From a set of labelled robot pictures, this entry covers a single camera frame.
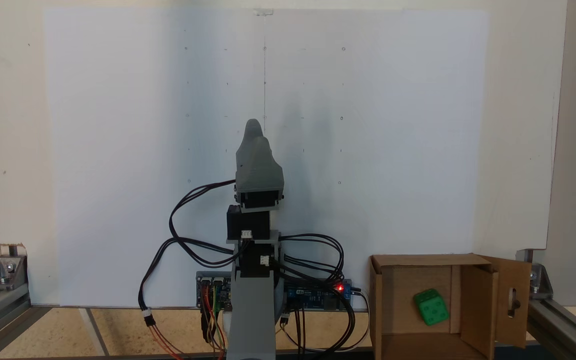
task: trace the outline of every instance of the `box flap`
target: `box flap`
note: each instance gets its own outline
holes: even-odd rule
[[[374,349],[374,360],[382,360],[382,276],[370,266],[370,341]]]
[[[461,268],[461,339],[492,359],[495,351],[499,274]]]
[[[482,257],[499,273],[495,339],[525,348],[532,266],[530,262]]]
[[[483,257],[475,253],[446,253],[439,255],[373,255],[372,266],[378,274],[381,267],[390,266],[437,266],[437,265],[487,265]]]

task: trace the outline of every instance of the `white board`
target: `white board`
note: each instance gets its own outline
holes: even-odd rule
[[[484,11],[51,9],[45,19],[62,305],[134,306],[171,209],[233,177],[252,117],[284,169],[274,227],[339,239],[359,287],[371,254],[473,251]],[[232,193],[182,209],[178,232],[223,244]],[[315,249],[286,246],[334,255]],[[166,255],[149,305],[194,305],[186,290],[201,267],[178,248]],[[110,284],[100,276],[119,269]]]

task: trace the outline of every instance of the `red wire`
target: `red wire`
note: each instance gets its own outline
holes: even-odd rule
[[[165,342],[163,342],[163,340],[161,340],[162,342],[160,342],[160,339],[158,339],[158,336],[155,333],[155,330],[153,330],[152,326],[148,327],[150,329],[150,333],[152,334],[152,337],[155,339],[155,341],[157,342],[157,344],[170,356],[172,356],[173,358],[175,358],[176,360],[183,360],[183,358],[177,356],[176,353],[174,353],[172,350],[170,350],[170,347],[167,346],[167,344]]]
[[[179,350],[177,347],[174,346],[174,344],[172,342],[170,342],[170,340],[168,340],[166,338],[166,336],[164,336],[164,334],[162,333],[162,331],[160,331],[160,328],[157,327],[157,325],[153,325],[152,326],[155,330],[155,333],[157,333],[157,335],[159,335],[159,339],[161,339],[161,341],[163,342],[163,344],[167,344],[169,346],[170,351],[176,351],[177,354],[180,354],[182,357],[185,356],[188,359],[192,359],[192,357],[190,357],[187,353]]]
[[[214,321],[215,325],[217,326],[217,329],[219,330],[219,333],[221,335],[221,339],[223,339],[224,342],[224,346],[226,345],[226,337],[224,337],[224,333],[222,332],[222,328],[221,326],[219,326],[219,323],[217,322],[217,319],[215,319],[215,313],[213,312],[213,309],[210,306],[210,298],[208,297],[208,289],[206,289],[205,293],[203,294],[205,300],[206,300],[206,307],[208,308],[208,311],[210,312],[210,317],[212,318],[212,321]]]

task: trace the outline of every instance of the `yellow wire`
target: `yellow wire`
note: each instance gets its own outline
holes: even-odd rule
[[[212,310],[215,312],[215,326],[219,326],[219,324],[217,324],[217,286],[213,287],[212,289]],[[219,337],[219,344],[221,344],[221,347],[223,349],[226,349],[226,345],[224,344],[224,339],[222,339],[222,332],[219,331],[219,329],[217,331],[215,331],[215,333],[217,333],[217,337]]]

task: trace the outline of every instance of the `wire connector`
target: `wire connector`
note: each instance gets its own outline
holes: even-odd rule
[[[290,312],[282,312],[281,317],[279,317],[279,326],[284,327],[288,325],[289,319],[290,319]]]
[[[141,314],[143,315],[143,321],[146,322],[147,327],[157,325],[157,321],[155,321],[155,317],[153,317],[153,311],[151,308],[147,308],[146,310],[142,310]]]

